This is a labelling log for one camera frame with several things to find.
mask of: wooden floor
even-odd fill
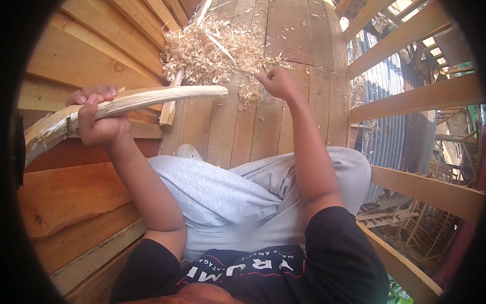
[[[212,7],[226,2],[216,0]],[[282,52],[296,68],[292,73],[309,99],[326,144],[346,146],[346,53],[332,4],[322,0],[232,0],[213,12],[231,18],[233,24],[266,29],[270,45],[265,54]],[[229,95],[177,102],[174,123],[165,127],[161,152],[174,155],[179,145],[190,143],[205,161],[224,169],[293,152],[292,118],[286,103],[258,84],[250,88],[259,92],[258,102],[238,110],[238,104],[243,105],[240,90],[246,90],[237,86],[238,77],[225,85]]]

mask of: gray pants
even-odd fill
[[[358,212],[371,169],[356,150],[328,147],[344,206]],[[179,203],[187,225],[184,258],[209,249],[256,251],[299,244],[304,248],[303,199],[295,182],[294,154],[225,170],[191,159],[161,155],[149,160]]]

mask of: right hand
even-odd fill
[[[83,105],[78,111],[79,135],[83,144],[100,145],[112,149],[127,138],[131,138],[131,123],[126,115],[103,118],[95,121],[98,103],[112,101],[118,95],[117,86],[96,84],[77,90],[66,101],[66,105]]]
[[[256,79],[272,96],[285,100],[289,105],[303,97],[302,88],[295,77],[284,68],[273,68],[267,75],[255,74]]]

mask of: white shoe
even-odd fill
[[[199,152],[197,152],[196,148],[192,144],[188,143],[180,145],[177,148],[177,152],[175,153],[175,155],[195,161],[204,161]]]

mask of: sawdust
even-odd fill
[[[184,79],[188,85],[219,85],[229,82],[233,71],[249,74],[253,82],[252,74],[268,72],[272,67],[292,69],[283,62],[281,53],[277,57],[264,56],[264,44],[259,42],[264,41],[264,35],[258,27],[233,25],[215,15],[205,17],[199,25],[168,31],[160,59],[164,76],[172,81],[179,69],[186,69]],[[254,99],[254,94],[246,98]]]

